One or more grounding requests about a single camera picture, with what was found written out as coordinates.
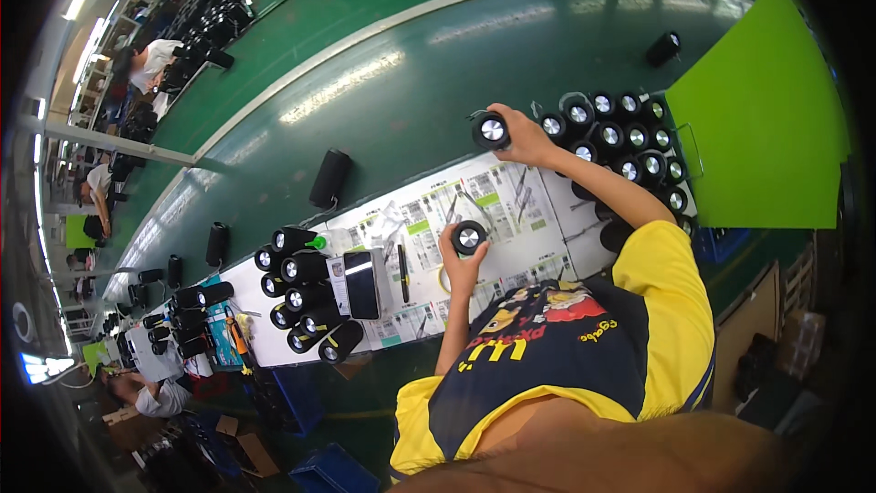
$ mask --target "white shirt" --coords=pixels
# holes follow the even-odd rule
[[[107,198],[107,192],[109,191],[110,183],[112,182],[112,174],[110,174],[109,167],[109,164],[101,164],[96,168],[93,168],[85,177],[85,180],[89,182],[89,186],[91,187],[92,202],[97,202],[97,197],[94,195],[94,189],[97,188],[100,188],[101,193],[104,195],[104,199]]]
[[[159,72],[164,71],[165,65],[173,59],[173,49],[177,46],[182,46],[182,41],[159,38],[149,42],[146,47],[146,63],[142,70],[131,72],[130,83],[134,84],[140,93],[147,93],[146,83],[154,79]]]
[[[161,385],[159,399],[157,400],[152,397],[149,387],[140,389],[140,392],[137,394],[137,403],[134,404],[134,407],[147,417],[167,419],[174,415],[179,415],[183,406],[186,405],[186,402],[191,397],[191,392],[168,379]]]

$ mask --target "green board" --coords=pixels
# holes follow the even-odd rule
[[[791,0],[754,2],[666,99],[690,170],[702,173],[691,182],[700,225],[836,227],[845,116]]]
[[[85,226],[85,218],[88,215],[67,215],[67,247],[94,247],[94,238],[85,235],[82,227]]]

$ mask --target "pen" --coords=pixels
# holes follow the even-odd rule
[[[401,297],[407,303],[411,299],[411,294],[407,290],[407,261],[405,260],[405,248],[399,244],[399,274],[401,277]]]

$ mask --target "plastic bottle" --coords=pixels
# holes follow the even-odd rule
[[[345,229],[330,228],[320,232],[313,241],[304,245],[318,249],[323,255],[339,257],[353,247],[353,237]]]

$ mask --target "green bottle cap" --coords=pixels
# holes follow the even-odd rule
[[[317,236],[313,239],[313,242],[306,242],[304,244],[308,247],[313,247],[315,249],[325,249],[326,248],[326,239],[325,236]]]

